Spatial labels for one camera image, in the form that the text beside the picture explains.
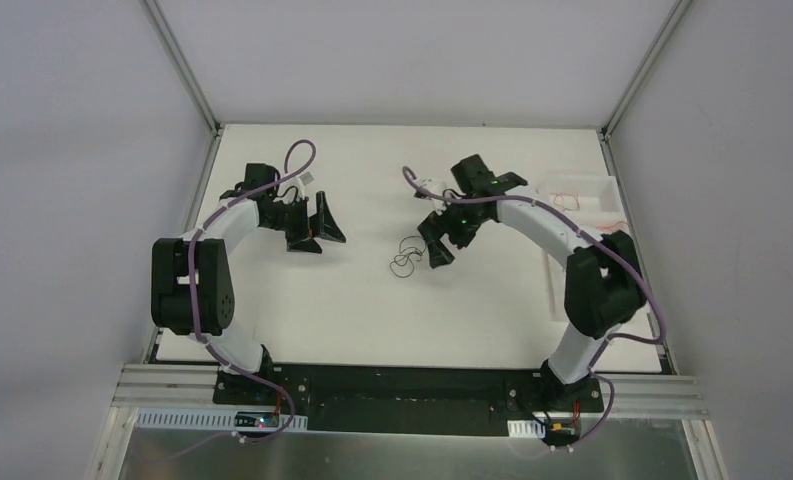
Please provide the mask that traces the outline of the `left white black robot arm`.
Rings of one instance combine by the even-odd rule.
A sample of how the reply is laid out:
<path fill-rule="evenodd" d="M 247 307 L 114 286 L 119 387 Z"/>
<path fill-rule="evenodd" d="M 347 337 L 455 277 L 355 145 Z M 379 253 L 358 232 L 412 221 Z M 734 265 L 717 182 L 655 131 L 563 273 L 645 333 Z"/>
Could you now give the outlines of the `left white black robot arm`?
<path fill-rule="evenodd" d="M 325 192 L 308 194 L 308 182 L 304 175 L 284 180 L 275 167 L 250 163 L 201 225 L 152 246 L 153 323 L 203 347 L 219 363 L 221 383 L 238 387 L 253 404 L 269 402 L 278 383 L 267 348 L 235 318 L 229 257 L 259 228 L 283 233 L 290 252 L 319 254 L 322 241 L 345 242 Z"/>

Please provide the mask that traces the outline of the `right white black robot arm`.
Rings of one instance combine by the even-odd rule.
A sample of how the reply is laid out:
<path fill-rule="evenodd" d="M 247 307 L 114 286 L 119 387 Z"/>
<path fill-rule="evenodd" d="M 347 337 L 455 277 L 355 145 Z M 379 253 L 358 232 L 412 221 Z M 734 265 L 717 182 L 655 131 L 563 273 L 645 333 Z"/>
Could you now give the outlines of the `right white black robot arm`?
<path fill-rule="evenodd" d="M 514 172 L 497 175 L 479 155 L 452 167 L 461 191 L 453 197 L 446 196 L 442 181 L 420 178 L 409 167 L 403 167 L 402 174 L 415 197 L 433 204 L 417 227 L 431 267 L 451 264 L 449 248 L 467 247 L 489 221 L 519 232 L 561 266 L 568 325 L 541 364 L 536 403 L 567 408 L 588 386 L 591 368 L 609 337 L 647 302 L 631 236 L 623 231 L 590 233 L 539 200 L 523 177 Z"/>

